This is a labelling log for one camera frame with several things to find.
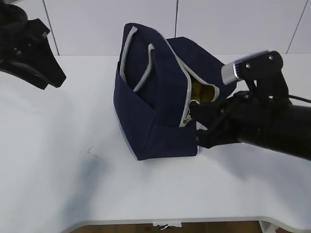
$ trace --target white wall panel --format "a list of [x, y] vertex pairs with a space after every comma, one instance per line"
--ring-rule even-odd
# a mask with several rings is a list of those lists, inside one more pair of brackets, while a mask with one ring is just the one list
[[311, 53], [311, 1], [306, 6], [288, 53]]
[[285, 53], [306, 0], [179, 0], [177, 36], [213, 54]]
[[174, 36], [176, 0], [45, 0], [61, 55], [118, 55], [124, 24]]
[[[42, 0], [23, 0], [17, 3], [16, 6], [19, 6], [27, 13], [28, 19], [39, 18], [48, 28], [50, 28]], [[49, 33], [48, 40], [53, 54], [57, 55], [52, 33]]]

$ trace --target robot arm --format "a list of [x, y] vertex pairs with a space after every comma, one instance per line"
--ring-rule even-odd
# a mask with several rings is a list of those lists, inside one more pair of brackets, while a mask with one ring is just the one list
[[311, 159], [311, 108], [292, 105], [282, 75], [279, 53], [260, 52], [223, 66], [225, 84], [244, 80], [248, 91], [224, 101], [192, 101], [191, 117], [208, 130], [198, 130], [200, 146], [229, 143], [259, 147]]
[[0, 71], [45, 89], [60, 87], [66, 79], [55, 60], [40, 19], [28, 20], [15, 5], [0, 0]]

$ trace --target bag zipper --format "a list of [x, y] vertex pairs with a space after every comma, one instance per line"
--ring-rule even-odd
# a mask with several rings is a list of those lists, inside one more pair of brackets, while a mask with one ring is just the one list
[[193, 78], [195, 78], [198, 82], [200, 82], [203, 85], [211, 85], [214, 87], [215, 89], [215, 96], [212, 99], [212, 101], [215, 101], [218, 97], [219, 97], [219, 88], [213, 84], [209, 84], [207, 82], [205, 82], [203, 79], [201, 79], [193, 70], [191, 70], [175, 53], [175, 51], [172, 49], [171, 45], [169, 44], [169, 42], [166, 40], [166, 38], [159, 33], [163, 39], [165, 40], [166, 44], [169, 46], [169, 48], [171, 49], [172, 53], [174, 54], [177, 63], [179, 64], [181, 70], [184, 72], [186, 78], [187, 78], [187, 95], [186, 95], [186, 101], [185, 101], [185, 107], [184, 107], [184, 111], [179, 123], [179, 127], [185, 127], [191, 120], [191, 116], [190, 116], [190, 110], [189, 110], [189, 102], [191, 100], [191, 91], [192, 91], [192, 83], [191, 83], [191, 77], [190, 74]]

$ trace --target white table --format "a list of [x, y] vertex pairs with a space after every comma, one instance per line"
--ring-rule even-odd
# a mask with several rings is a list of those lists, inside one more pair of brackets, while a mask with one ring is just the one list
[[[246, 144], [136, 161], [112, 102], [117, 59], [58, 57], [68, 79], [45, 91], [0, 74], [0, 232], [236, 220], [311, 232], [309, 161]], [[311, 98], [311, 55], [284, 60], [291, 94]]]

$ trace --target fabric bag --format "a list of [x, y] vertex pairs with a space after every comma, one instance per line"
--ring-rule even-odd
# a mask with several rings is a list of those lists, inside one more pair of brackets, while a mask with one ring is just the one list
[[166, 40], [152, 28], [125, 25], [114, 105], [138, 160], [197, 154], [189, 102], [232, 93], [236, 86], [223, 84], [222, 66], [189, 39]]

